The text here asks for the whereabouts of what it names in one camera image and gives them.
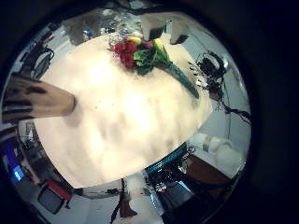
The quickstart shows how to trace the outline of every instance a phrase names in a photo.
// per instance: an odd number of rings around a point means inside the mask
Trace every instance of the chair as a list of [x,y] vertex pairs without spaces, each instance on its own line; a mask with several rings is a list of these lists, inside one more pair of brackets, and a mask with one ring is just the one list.
[[72,198],[72,193],[70,190],[64,189],[58,183],[53,180],[46,180],[42,190],[39,192],[37,201],[41,203],[48,211],[54,215],[59,212],[59,210],[64,205],[66,201],[65,208],[70,209],[69,202]]

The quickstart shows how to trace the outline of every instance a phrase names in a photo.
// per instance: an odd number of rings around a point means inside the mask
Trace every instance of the black cable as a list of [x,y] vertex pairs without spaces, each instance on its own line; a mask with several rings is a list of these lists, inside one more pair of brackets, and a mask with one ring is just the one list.
[[111,220],[110,220],[110,224],[112,224],[112,222],[115,220],[116,218],[116,215],[118,214],[118,211],[121,207],[121,202],[123,201],[123,198],[124,198],[124,181],[123,181],[123,178],[121,179],[121,193],[120,193],[120,200],[119,200],[119,203],[118,205],[116,205],[112,215],[111,215]]

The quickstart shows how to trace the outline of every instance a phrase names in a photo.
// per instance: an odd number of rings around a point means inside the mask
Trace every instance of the green leaves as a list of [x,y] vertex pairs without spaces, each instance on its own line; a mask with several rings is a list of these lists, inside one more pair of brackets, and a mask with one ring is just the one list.
[[144,76],[144,75],[146,75],[148,72],[151,72],[152,69],[153,69],[153,66],[150,66],[150,65],[147,65],[147,66],[138,66],[138,67],[136,68],[137,73],[138,73],[140,76]]

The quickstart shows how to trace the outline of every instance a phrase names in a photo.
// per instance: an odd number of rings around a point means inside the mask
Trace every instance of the table surface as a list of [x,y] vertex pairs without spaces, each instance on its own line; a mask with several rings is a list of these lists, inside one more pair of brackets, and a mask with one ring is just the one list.
[[[182,45],[161,37],[172,60],[195,83]],[[51,162],[74,188],[104,184],[140,171],[190,138],[212,111],[208,92],[195,99],[165,71],[140,77],[107,50],[106,35],[85,42],[53,63],[42,77],[73,93],[66,117],[35,119]]]

